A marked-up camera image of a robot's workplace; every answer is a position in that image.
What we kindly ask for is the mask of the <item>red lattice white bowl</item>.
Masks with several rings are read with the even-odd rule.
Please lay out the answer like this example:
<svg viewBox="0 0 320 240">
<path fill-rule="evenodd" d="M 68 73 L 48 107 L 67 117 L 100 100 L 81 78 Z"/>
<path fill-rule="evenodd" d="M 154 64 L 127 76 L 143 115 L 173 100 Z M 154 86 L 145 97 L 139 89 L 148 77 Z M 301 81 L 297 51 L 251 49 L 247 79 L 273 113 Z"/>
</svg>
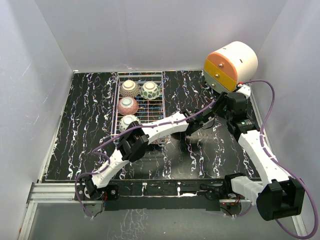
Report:
<svg viewBox="0 0 320 240">
<path fill-rule="evenodd" d="M 150 143 L 150 145 L 163 146 L 166 143 L 166 137 L 158 138 Z"/>
</svg>

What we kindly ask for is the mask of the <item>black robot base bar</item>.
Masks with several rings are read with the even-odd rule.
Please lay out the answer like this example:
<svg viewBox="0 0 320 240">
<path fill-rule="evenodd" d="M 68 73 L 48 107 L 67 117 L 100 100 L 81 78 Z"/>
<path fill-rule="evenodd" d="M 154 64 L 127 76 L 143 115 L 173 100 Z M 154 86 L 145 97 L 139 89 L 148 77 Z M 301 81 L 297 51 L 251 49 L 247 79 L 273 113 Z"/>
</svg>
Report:
<svg viewBox="0 0 320 240">
<path fill-rule="evenodd" d="M 100 203 L 104 211 L 119 210 L 226 210 L 244 212 L 251 202 L 227 190 L 223 179 L 111 180 L 97 188 L 88 177 L 79 181 L 74 199 L 82 204 Z"/>
</svg>

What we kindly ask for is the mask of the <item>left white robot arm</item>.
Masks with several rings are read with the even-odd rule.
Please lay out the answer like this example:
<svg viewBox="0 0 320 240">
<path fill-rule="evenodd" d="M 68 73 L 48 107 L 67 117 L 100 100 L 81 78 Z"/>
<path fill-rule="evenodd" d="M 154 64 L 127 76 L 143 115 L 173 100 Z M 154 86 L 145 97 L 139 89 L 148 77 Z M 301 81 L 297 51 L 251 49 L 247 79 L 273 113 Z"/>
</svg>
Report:
<svg viewBox="0 0 320 240">
<path fill-rule="evenodd" d="M 118 171 L 140 160 L 148 145 L 168 135 L 183 133 L 189 136 L 212 121 L 214 116 L 208 105 L 195 113 L 185 109 L 151 123 L 133 121 L 125 131 L 92 150 L 92 154 L 104 157 L 105 162 L 98 170 L 78 178 L 85 185 L 84 192 L 90 199 L 99 199 Z"/>
</svg>

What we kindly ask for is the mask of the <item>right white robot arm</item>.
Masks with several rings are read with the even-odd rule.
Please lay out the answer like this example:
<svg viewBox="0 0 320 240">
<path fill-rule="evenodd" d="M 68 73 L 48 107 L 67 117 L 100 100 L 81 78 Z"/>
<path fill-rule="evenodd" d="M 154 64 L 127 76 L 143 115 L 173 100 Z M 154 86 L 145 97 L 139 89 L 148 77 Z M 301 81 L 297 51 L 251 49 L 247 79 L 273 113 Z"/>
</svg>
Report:
<svg viewBox="0 0 320 240">
<path fill-rule="evenodd" d="M 237 195 L 257 206 L 265 221 L 299 215 L 302 211 L 305 190 L 299 181 L 272 161 L 262 146 L 257 122 L 247 116 L 246 95 L 241 92 L 223 92 L 212 107 L 215 115 L 224 118 L 229 132 L 245 150 L 254 164 L 262 184 L 242 174 L 229 176 L 223 185 L 223 194 L 233 199 Z"/>
</svg>

